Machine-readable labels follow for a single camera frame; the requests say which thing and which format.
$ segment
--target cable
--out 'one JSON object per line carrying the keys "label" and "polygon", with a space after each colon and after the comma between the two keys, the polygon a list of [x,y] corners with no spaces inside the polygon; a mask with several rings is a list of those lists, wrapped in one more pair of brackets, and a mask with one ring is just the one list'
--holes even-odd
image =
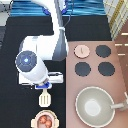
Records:
{"label": "cable", "polygon": [[72,15],[72,13],[73,13],[73,9],[74,9],[74,0],[72,0],[72,11],[71,11],[70,16],[69,16],[69,19],[68,19],[67,23],[64,25],[64,27],[66,27],[66,25],[70,22],[70,20],[71,20],[71,15]]}
{"label": "cable", "polygon": [[9,4],[9,10],[11,10],[11,4],[12,4],[13,0],[11,0],[10,4]]}

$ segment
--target white bowl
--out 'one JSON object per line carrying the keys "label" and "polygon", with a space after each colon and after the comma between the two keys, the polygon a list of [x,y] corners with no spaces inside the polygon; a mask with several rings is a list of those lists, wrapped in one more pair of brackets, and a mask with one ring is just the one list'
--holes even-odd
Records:
{"label": "white bowl", "polygon": [[76,112],[79,118],[91,127],[105,127],[114,118],[112,97],[99,87],[87,87],[76,98]]}

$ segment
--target pink circle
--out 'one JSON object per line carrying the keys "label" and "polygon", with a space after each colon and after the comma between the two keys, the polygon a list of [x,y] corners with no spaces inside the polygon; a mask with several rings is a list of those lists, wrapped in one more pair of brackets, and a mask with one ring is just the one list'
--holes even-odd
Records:
{"label": "pink circle", "polygon": [[86,45],[78,45],[75,48],[74,53],[77,57],[83,59],[89,56],[90,50]]}

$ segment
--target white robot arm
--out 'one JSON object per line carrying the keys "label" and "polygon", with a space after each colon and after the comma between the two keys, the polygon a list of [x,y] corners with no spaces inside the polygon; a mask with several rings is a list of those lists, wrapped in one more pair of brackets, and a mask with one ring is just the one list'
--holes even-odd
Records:
{"label": "white robot arm", "polygon": [[58,83],[59,72],[48,73],[43,60],[62,61],[68,54],[68,43],[63,27],[62,14],[59,5],[62,0],[31,0],[32,2],[49,9],[53,22],[54,35],[27,36],[20,45],[16,57],[16,67],[20,72],[19,81],[24,78],[29,84],[43,85],[50,81]]}

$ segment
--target wall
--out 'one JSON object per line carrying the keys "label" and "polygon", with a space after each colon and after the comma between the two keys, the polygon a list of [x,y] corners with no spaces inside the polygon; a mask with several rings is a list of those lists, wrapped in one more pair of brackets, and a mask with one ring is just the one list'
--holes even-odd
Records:
{"label": "wall", "polygon": [[[103,0],[68,0],[68,10],[64,14],[70,15],[74,1],[72,15],[106,15]],[[43,8],[30,0],[14,0],[11,16],[46,16]]]}
{"label": "wall", "polygon": [[121,28],[128,19],[127,0],[104,0],[105,12],[111,30],[112,39],[115,40]]}
{"label": "wall", "polygon": [[123,72],[126,89],[128,92],[128,36],[121,35],[121,33],[128,33],[127,26],[128,20],[126,21],[125,25],[123,25],[121,31],[115,39],[115,43],[118,44],[118,46],[116,46],[118,54],[122,54],[121,56],[119,56],[119,60]]}

